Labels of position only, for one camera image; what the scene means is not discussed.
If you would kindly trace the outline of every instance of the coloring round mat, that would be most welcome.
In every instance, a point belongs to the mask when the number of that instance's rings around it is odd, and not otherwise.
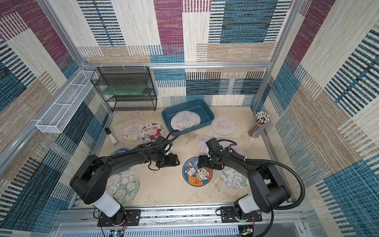
[[[192,157],[183,165],[183,178],[187,183],[195,187],[209,183],[212,178],[212,170],[209,168],[198,168],[198,161],[198,157]]]
[[[124,205],[138,193],[139,177],[134,172],[123,171],[112,175],[106,184],[106,191],[121,205]]]
[[[126,147],[124,147],[124,148],[120,148],[120,149],[118,149],[118,150],[115,150],[114,152],[112,152],[112,154],[111,155],[116,155],[116,154],[119,154],[119,153],[123,153],[123,152],[125,152],[125,151],[130,151],[130,149],[129,148],[126,148]],[[120,172],[118,172],[118,173],[121,173],[121,172],[123,172],[123,171],[128,171],[128,170],[130,170],[132,167],[128,167],[128,168],[126,168],[126,169],[124,169],[124,170],[122,170],[122,171],[120,171]]]
[[[197,144],[197,148],[199,149],[200,154],[208,155],[208,147],[207,147],[206,142],[211,140],[212,138],[215,138],[215,136],[205,135],[204,137],[200,139],[199,143]]]
[[[146,124],[141,129],[141,139],[142,141],[148,143],[151,141],[155,141],[155,139],[159,136],[164,135],[164,128],[160,124],[152,123],[152,124]]]
[[[127,141],[138,141],[141,139],[139,134],[141,133],[143,126],[145,125],[141,122],[133,122],[129,124],[122,132],[122,137]]]
[[[212,121],[212,129],[220,135],[230,135],[236,131],[236,124],[232,118],[229,117],[216,117]]]
[[[220,175],[224,183],[231,188],[243,189],[249,185],[245,176],[230,167],[225,166],[223,170],[220,170]]]
[[[188,129],[195,126],[199,122],[200,116],[194,112],[184,110],[177,113],[172,119],[177,127],[181,129]]]
[[[222,145],[223,148],[227,148],[231,144],[231,142],[229,142],[229,141],[221,141],[221,142],[219,142],[219,144]],[[242,148],[238,144],[237,144],[237,146],[232,146],[232,149],[235,152],[237,152],[238,154],[243,155]]]

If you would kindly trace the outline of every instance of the wire mesh rack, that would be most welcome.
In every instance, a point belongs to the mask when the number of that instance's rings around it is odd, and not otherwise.
[[[112,112],[157,108],[157,96],[148,67],[98,67],[91,82]]]
[[[93,71],[81,71],[37,122],[41,132],[62,133],[93,87]]]

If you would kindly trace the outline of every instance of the mounting plate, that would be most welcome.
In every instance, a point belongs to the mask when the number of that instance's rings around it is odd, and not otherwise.
[[[239,222],[235,217],[236,215],[234,214],[233,206],[227,206],[227,207],[220,207],[221,208],[221,220],[222,223],[231,223],[231,222],[238,222],[238,223],[243,223]],[[258,212],[253,211],[250,212],[250,214],[254,217],[254,221],[262,221],[262,215],[258,214]],[[249,215],[249,219],[247,222],[253,222],[253,219]]]
[[[126,213],[126,216],[129,217],[128,226],[137,226],[139,223],[141,210],[140,209],[132,209],[132,210],[127,209],[127,210],[125,210],[125,213]],[[100,227],[100,226],[101,227],[111,227],[114,225],[112,224],[112,219],[110,217],[108,217],[104,213],[101,213],[100,219],[97,223],[97,227]]]

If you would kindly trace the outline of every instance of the floral round mat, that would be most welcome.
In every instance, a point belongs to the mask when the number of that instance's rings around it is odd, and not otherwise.
[[[155,141],[155,139],[159,136],[164,135],[164,128],[160,124],[152,123],[152,124],[146,124],[141,129],[141,139],[142,141],[148,143],[151,141]]]
[[[126,141],[140,140],[141,137],[139,135],[141,133],[141,128],[143,128],[143,126],[145,125],[141,122],[133,122],[129,124],[128,126],[126,126],[126,128],[122,132],[123,139],[125,139]]]
[[[209,168],[198,168],[198,157],[192,157],[183,165],[183,178],[192,186],[200,187],[209,183],[212,178],[212,170]]]
[[[243,189],[249,185],[248,179],[241,173],[225,166],[223,170],[220,170],[222,180],[226,185],[235,189]]]
[[[116,154],[119,154],[119,153],[122,153],[122,152],[125,152],[125,151],[130,151],[130,149],[129,149],[129,148],[126,148],[126,147],[124,147],[124,148],[120,148],[120,149],[115,150],[114,152],[112,152],[111,155],[116,155]],[[131,168],[132,168],[132,167],[128,167],[128,168],[126,168],[126,169],[124,169],[124,170],[122,170],[122,171],[120,171],[120,172],[128,171],[128,170],[130,170]]]
[[[124,205],[137,195],[139,186],[139,177],[134,172],[123,171],[108,179],[106,191]]]

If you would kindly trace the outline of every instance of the patterned wall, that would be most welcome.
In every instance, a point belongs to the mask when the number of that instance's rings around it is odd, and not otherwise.
[[[36,0],[0,0],[0,153],[78,68]]]
[[[378,20],[376,0],[306,0],[257,108],[314,236],[379,233]]]
[[[47,236],[59,210],[68,207],[74,195],[69,182],[92,154],[107,119],[92,89],[63,133],[33,137],[0,178],[2,236]]]
[[[251,106],[266,68],[154,69],[157,107],[203,99],[208,106]]]
[[[270,60],[291,0],[52,0],[89,64]]]

